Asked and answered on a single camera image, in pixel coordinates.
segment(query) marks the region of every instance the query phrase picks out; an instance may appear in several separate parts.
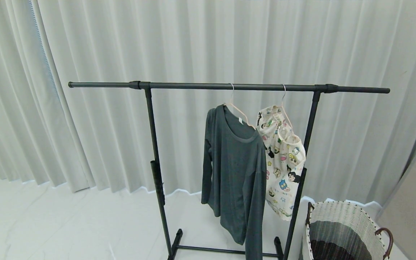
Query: brown handle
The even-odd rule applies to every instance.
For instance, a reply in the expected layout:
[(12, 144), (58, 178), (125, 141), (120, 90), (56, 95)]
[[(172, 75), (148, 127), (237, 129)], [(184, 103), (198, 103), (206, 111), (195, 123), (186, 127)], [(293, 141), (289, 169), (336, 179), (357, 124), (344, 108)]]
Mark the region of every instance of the brown handle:
[(383, 255), (383, 260), (385, 260), (386, 257), (389, 258), (389, 255), (391, 254), (391, 249), (393, 248), (393, 234), (391, 233), (391, 231), (389, 229), (387, 229), (386, 227), (381, 227), (380, 229), (378, 229), (377, 231), (375, 231), (375, 235), (380, 235), (382, 231), (386, 231), (386, 233), (388, 233), (389, 236), (389, 245), (388, 245), (388, 249), (386, 250), (385, 255)]
[(311, 218), (311, 208), (314, 209), (314, 206), (311, 202), (307, 203), (307, 217), (306, 217), (306, 225), (309, 225), (309, 219)]

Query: woven basket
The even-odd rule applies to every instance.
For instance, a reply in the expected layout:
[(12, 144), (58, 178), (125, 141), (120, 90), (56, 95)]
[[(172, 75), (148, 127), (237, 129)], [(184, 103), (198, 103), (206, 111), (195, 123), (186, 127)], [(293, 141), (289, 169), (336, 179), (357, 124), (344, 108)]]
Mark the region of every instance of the woven basket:
[[(389, 235), (388, 250), (381, 232)], [(393, 247), (393, 235), (358, 205), (345, 201), (308, 204), (303, 234), (304, 260), (385, 260)]]

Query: curtain fold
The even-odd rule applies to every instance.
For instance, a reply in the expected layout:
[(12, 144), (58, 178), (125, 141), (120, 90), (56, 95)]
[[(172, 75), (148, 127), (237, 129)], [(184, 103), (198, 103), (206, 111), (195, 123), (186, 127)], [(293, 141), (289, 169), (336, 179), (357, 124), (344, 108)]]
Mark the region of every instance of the curtain fold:
[[(16, 97), (6, 100), (0, 91), (0, 176), (8, 179), (67, 181), (73, 190), (153, 190), (144, 92), (70, 89), (68, 81), (389, 87), (388, 95), (322, 94), (304, 191), (316, 200), (383, 203), (416, 140), (416, 2), (36, 1), (39, 41), (58, 98), (48, 94), (45, 66), (33, 62), (35, 52), (20, 40), (28, 35), (21, 30), (23, 4), (0, 6), (7, 13), (0, 34), (13, 35), (3, 46), (12, 55), (0, 54), (0, 68), (14, 70), (0, 77), (0, 89), (8, 86)], [(13, 52), (23, 55), (10, 61)], [(23, 69), (15, 73), (9, 61)], [(30, 99), (17, 95), (22, 89)], [(152, 91), (167, 194), (200, 190), (206, 113), (231, 93)], [(233, 96), (253, 123), (260, 109), (281, 102), (282, 92)], [(284, 100), (301, 138), (311, 101), (304, 92), (287, 92)], [(10, 117), (11, 110), (23, 113)]]

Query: clothes rack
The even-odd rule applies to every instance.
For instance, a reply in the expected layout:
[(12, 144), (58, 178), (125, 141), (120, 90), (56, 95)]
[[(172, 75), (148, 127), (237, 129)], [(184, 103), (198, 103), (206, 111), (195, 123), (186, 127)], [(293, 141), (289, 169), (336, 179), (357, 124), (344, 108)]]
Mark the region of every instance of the clothes rack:
[[(146, 94), (147, 100), (147, 112), (150, 122), (150, 132), (152, 135), (152, 146), (155, 160), (151, 161), (153, 180), (155, 183), (155, 190), (157, 194), (158, 205), (160, 208), (160, 216), (163, 224), (163, 232), (165, 234), (166, 247), (168, 249), (168, 260), (174, 260), (178, 250), (200, 250), (210, 252), (221, 252), (231, 254), (245, 254), (244, 251), (239, 250), (225, 250), (220, 248), (208, 248), (208, 247), (194, 247), (181, 245), (180, 241), (183, 235), (182, 229), (176, 232), (175, 239), (171, 243), (170, 234), (168, 231), (168, 223), (166, 221), (165, 214), (165, 195), (163, 193), (163, 182), (160, 169), (160, 156), (158, 154), (157, 134), (155, 130), (155, 119), (153, 117), (153, 105), (152, 105), (152, 91), (151, 89), (211, 89), (211, 90), (230, 90), (232, 85), (221, 83), (164, 83), (164, 82), (148, 82), (148, 81), (131, 81), (131, 82), (69, 82), (69, 87), (129, 87), (133, 89), (143, 89)], [(335, 84), (235, 84), (235, 90), (264, 90), (264, 91), (283, 91), (284, 87), (287, 91), (306, 91), (314, 92), (312, 96), (311, 112), (307, 123), (306, 135), (304, 139), (305, 151), (308, 151), (309, 142), (311, 140), (312, 127), (314, 126), (314, 120), (317, 112), (317, 105), (321, 94), (328, 94), (334, 92), (358, 92), (358, 93), (379, 93), (387, 94), (390, 92), (388, 88), (376, 88), (376, 87), (342, 87)], [(303, 168), (301, 179), (296, 192), (296, 198), (294, 202), (294, 208), (292, 212), (292, 219), (290, 221), (289, 232), (287, 235), (287, 242), (285, 244), (285, 250), (282, 252), (282, 244), (279, 237), (274, 239), (274, 245), (276, 247), (276, 253), (263, 253), (263, 256), (274, 257), (278, 260), (286, 260), (290, 252), (290, 246), (292, 242), (294, 227), (296, 224), (296, 217), (298, 215), (299, 201), (302, 196), (304, 181), (306, 177), (307, 169)]]

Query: shirt sleeve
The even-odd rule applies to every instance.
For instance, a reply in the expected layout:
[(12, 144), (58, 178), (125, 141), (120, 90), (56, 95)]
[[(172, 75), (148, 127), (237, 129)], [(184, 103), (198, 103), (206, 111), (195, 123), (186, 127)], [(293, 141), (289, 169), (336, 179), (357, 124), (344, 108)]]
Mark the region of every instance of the shirt sleeve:
[(201, 180), (201, 203), (208, 203), (211, 191), (211, 175), (213, 173), (212, 167), (212, 149), (211, 149), (211, 128), (212, 128), (212, 111), (208, 111), (207, 121), (205, 126), (205, 148), (203, 149), (203, 176)]
[(261, 260), (263, 258), (263, 214), (266, 201), (266, 158), (263, 147), (260, 149), (256, 171), (251, 176), (251, 203), (246, 212), (245, 252), (248, 260)]

